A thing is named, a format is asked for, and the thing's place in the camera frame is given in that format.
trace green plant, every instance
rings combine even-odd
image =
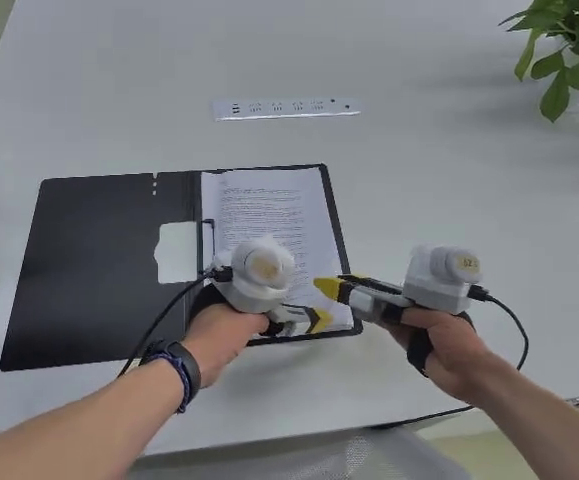
[[[569,105],[569,89],[579,90],[579,0],[534,0],[527,10],[512,15],[500,25],[512,20],[518,22],[508,31],[530,30],[529,40],[514,70],[520,81],[531,65],[538,38],[544,35],[563,39],[557,51],[537,60],[530,71],[533,79],[555,74],[540,102],[542,114],[555,122]],[[571,65],[570,61],[565,61],[563,51],[567,49],[577,55],[578,63]]]

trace paper sheet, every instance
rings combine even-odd
[[[328,330],[353,327],[350,309],[312,284],[314,277],[342,273],[317,168],[203,173],[202,204],[203,218],[215,219],[218,251],[272,234],[296,261],[287,303],[328,310],[334,316]],[[210,248],[207,240],[205,249]]]

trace black cable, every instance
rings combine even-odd
[[[138,356],[140,351],[145,347],[145,344],[147,343],[147,340],[149,340],[149,337],[151,336],[153,331],[156,329],[156,327],[158,327],[160,322],[162,322],[162,320],[167,316],[169,311],[176,305],[176,303],[178,303],[182,299],[182,297],[184,297],[192,288],[198,286],[205,279],[207,279],[211,276],[213,276],[213,272],[211,272],[211,271],[203,273],[202,276],[198,277],[196,280],[191,282],[189,285],[187,285],[185,288],[183,288],[180,292],[178,292],[175,297],[173,297],[171,299],[171,301],[167,304],[167,306],[158,314],[158,316],[156,316],[156,318],[153,321],[153,323],[151,324],[151,326],[147,329],[145,334],[142,336],[142,338],[140,339],[140,341],[136,345],[136,348],[133,349],[133,351],[131,352],[131,355],[129,355],[129,358],[127,359],[124,366],[122,367],[122,370],[120,370],[120,373],[118,374],[118,378],[120,378],[122,375],[124,375],[127,372],[127,370],[129,370],[131,363],[136,359],[136,357]]]
[[[522,335],[522,340],[524,342],[524,346],[522,347],[522,355],[520,356],[520,360],[516,365],[516,370],[520,371],[520,369],[524,366],[525,361],[527,360],[527,355],[529,355],[529,336],[527,335],[527,331],[525,330],[525,327],[522,326],[520,319],[516,316],[515,313],[513,313],[513,310],[511,310],[500,300],[498,300],[495,297],[492,297],[491,295],[487,295],[485,301],[495,303],[500,308],[502,308],[505,312],[507,312],[507,315],[509,315],[512,318],[512,320],[516,324],[516,327],[518,327],[518,331],[520,332],[520,335]]]
[[[515,313],[513,313],[513,310],[511,310],[507,305],[502,303],[497,298],[489,295],[489,291],[482,288],[479,285],[472,285],[471,289],[469,290],[468,296],[469,296],[469,298],[472,298],[474,300],[478,300],[480,302],[495,303],[500,308],[502,308],[505,311],[505,313],[507,313],[507,315],[509,315],[512,318],[512,320],[516,324],[516,327],[518,327],[518,331],[520,332],[520,335],[522,335],[522,340],[524,342],[524,346],[522,348],[522,355],[520,355],[520,360],[518,361],[518,364],[516,365],[516,369],[518,371],[520,371],[520,369],[525,364],[525,361],[527,360],[527,355],[529,354],[529,336],[527,335],[525,327],[523,327],[518,316]],[[432,413],[431,415],[425,415],[423,417],[412,418],[409,420],[403,420],[401,422],[386,423],[384,425],[375,425],[371,428],[374,430],[387,430],[387,429],[394,428],[394,427],[400,427],[402,425],[408,425],[410,423],[421,422],[423,420],[431,420],[432,418],[441,418],[441,417],[446,417],[448,415],[455,415],[457,413],[468,412],[469,410],[472,410],[473,408],[474,407],[472,407],[471,405],[468,405],[466,407],[454,408],[453,410],[446,410],[444,412]]]

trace power outlet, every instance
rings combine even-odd
[[[213,114],[215,120],[335,117],[360,114],[360,102],[338,97],[220,100],[213,102]]]

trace table surface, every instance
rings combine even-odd
[[[398,282],[419,243],[471,247],[524,321],[526,373],[579,394],[579,125],[513,77],[525,2],[18,0],[0,44],[0,350],[49,177],[323,162],[352,269]],[[360,116],[216,123],[219,98],[337,95]],[[512,322],[474,306],[510,361]],[[0,372],[0,430],[119,362]],[[405,420],[457,407],[382,331],[247,349],[147,453]]]

